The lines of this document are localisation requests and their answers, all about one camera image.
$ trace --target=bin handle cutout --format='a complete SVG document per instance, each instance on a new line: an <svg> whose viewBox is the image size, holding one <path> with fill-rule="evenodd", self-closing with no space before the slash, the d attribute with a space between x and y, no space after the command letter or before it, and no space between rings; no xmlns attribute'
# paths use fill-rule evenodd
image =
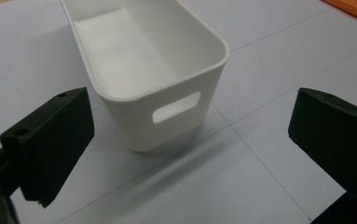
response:
<svg viewBox="0 0 357 224"><path fill-rule="evenodd" d="M163 107L157 109L153 113L153 121L154 123L161 123L166 119L170 119L186 110L189 110L195 107L200 100L201 92L197 91L193 94L186 96L180 100L177 100L171 104L164 105Z"/></svg>

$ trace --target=white desk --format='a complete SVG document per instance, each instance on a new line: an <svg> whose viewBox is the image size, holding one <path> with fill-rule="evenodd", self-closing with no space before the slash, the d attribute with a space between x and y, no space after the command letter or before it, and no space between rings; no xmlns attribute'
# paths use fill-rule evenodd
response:
<svg viewBox="0 0 357 224"><path fill-rule="evenodd" d="M310 223L344 190L288 138L299 87L357 105L357 20L319 0L182 0L229 44L204 124L185 145L129 151L90 86L57 0L0 4L0 133L86 86L96 136L31 223Z"/></svg>

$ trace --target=storage bin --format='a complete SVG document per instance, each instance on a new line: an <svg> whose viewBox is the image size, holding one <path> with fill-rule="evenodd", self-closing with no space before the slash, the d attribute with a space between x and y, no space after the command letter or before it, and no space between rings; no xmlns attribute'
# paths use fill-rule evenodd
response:
<svg viewBox="0 0 357 224"><path fill-rule="evenodd" d="M227 62L224 40L174 0L62 0L91 84L129 148L199 126Z"/></svg>

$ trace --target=screw hole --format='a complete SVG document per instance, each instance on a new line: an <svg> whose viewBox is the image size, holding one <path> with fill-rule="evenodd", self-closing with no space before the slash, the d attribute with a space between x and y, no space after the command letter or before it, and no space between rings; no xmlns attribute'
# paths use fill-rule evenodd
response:
<svg viewBox="0 0 357 224"><path fill-rule="evenodd" d="M19 130L17 130L16 132L14 132L13 134L15 135L15 136L18 136L18 137L20 137L20 136L24 136L25 134L27 134L29 131L27 130L27 129L19 129Z"/></svg>

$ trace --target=rectangular hole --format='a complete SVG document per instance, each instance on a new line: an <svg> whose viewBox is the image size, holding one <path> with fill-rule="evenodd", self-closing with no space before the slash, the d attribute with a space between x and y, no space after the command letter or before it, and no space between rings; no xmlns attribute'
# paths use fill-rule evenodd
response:
<svg viewBox="0 0 357 224"><path fill-rule="evenodd" d="M162 121L172 118L188 109L195 107L200 100L201 93L195 92L182 98L181 100L175 101L169 105L165 105L157 109L153 114L154 123L161 123Z"/></svg>

